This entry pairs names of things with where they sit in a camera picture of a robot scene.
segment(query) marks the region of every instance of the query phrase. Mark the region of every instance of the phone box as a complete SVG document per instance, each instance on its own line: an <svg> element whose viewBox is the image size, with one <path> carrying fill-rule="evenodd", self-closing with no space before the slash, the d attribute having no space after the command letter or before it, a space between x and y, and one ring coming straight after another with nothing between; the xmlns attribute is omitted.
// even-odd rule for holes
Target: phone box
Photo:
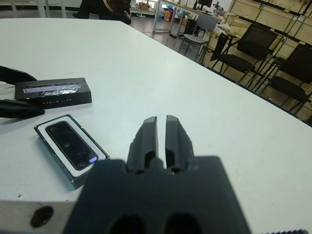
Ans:
<svg viewBox="0 0 312 234"><path fill-rule="evenodd" d="M42 109L91 103L91 91L84 78L17 82L15 100Z"/></svg>
<svg viewBox="0 0 312 234"><path fill-rule="evenodd" d="M64 127L59 130L55 127L55 132L53 133L54 136L52 136L50 130L53 127L51 126L60 126L60 124L65 124L67 128L71 130L68 131L71 134L76 133L78 135L78 137L74 138L76 140L71 140L73 137L64 132ZM71 115L60 116L50 121L41 123L34 128L44 142L45 146L51 152L55 162L61 167L67 178L76 189L84 184L94 162L97 160L108 160L110 158L109 155L74 120ZM85 147L81 147L83 144L79 144L79 141L84 142L86 144ZM81 169L77 168L79 160L81 161L81 158L84 158L81 156L81 153L89 156L88 152L92 152L90 160L87 159L88 163L86 163L85 167Z"/></svg>

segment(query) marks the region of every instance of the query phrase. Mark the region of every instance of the screw hole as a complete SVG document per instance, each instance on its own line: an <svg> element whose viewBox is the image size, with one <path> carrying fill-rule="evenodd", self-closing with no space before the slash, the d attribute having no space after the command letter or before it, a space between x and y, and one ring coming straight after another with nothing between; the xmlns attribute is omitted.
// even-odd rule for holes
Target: screw hole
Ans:
<svg viewBox="0 0 312 234"><path fill-rule="evenodd" d="M44 206L36 210L30 224L33 228L39 228L45 225L53 215L53 208L51 206Z"/></svg>

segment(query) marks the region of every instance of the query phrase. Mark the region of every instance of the table leg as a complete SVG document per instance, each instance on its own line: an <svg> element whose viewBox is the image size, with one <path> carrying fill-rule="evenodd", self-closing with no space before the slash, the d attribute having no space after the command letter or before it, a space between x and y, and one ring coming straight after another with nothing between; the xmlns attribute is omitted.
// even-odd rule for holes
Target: table leg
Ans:
<svg viewBox="0 0 312 234"><path fill-rule="evenodd" d="M12 7L12 11L13 11L13 17L17 18L18 11L17 11L16 6L15 6L15 0L11 0L11 7Z"/></svg>
<svg viewBox="0 0 312 234"><path fill-rule="evenodd" d="M50 15L50 8L49 8L49 0L45 0L45 12L46 12L47 18L50 18L51 15Z"/></svg>
<svg viewBox="0 0 312 234"><path fill-rule="evenodd" d="M182 14L181 19L180 19L179 28L178 28L177 33L176 33L177 35L179 35L179 33L180 33L180 29L181 29L181 24L182 24L183 18L184 18L184 11L183 11L183 14Z"/></svg>
<svg viewBox="0 0 312 234"><path fill-rule="evenodd" d="M64 19L66 19L66 9L65 9L65 4L64 4L65 0L60 0L60 7L62 9L62 16Z"/></svg>
<svg viewBox="0 0 312 234"><path fill-rule="evenodd" d="M176 15L176 7L174 9L174 12L172 13L172 16L171 16L171 22L170 22L170 30L169 30L169 33L172 31L172 25L175 21L175 15Z"/></svg>
<svg viewBox="0 0 312 234"><path fill-rule="evenodd" d="M41 18L45 18L43 0L37 0L37 7Z"/></svg>
<svg viewBox="0 0 312 234"><path fill-rule="evenodd" d="M155 32L155 29L156 29L159 8L160 8L160 0L158 0L158 2L157 2L157 8L156 8L156 12L155 12L154 25L153 25L153 33Z"/></svg>

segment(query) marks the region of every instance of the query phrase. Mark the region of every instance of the phone screen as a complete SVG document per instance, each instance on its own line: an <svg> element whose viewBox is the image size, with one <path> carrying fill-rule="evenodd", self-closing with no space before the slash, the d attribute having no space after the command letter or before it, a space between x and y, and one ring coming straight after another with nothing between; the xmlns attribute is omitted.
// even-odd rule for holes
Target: phone screen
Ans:
<svg viewBox="0 0 312 234"><path fill-rule="evenodd" d="M81 171L98 160L94 151L66 121L52 124L45 130L76 170Z"/></svg>

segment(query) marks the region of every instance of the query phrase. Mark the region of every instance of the cardboard box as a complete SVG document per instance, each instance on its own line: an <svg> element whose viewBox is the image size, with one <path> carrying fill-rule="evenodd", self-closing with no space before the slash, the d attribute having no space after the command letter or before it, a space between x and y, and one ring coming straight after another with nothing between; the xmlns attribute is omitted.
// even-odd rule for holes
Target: cardboard box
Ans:
<svg viewBox="0 0 312 234"><path fill-rule="evenodd" d="M139 2L138 4L141 10L147 11L148 8L150 8L149 4L147 3Z"/></svg>
<svg viewBox="0 0 312 234"><path fill-rule="evenodd" d="M51 109L91 103L92 97L84 78L71 78L18 82L15 100Z"/></svg>

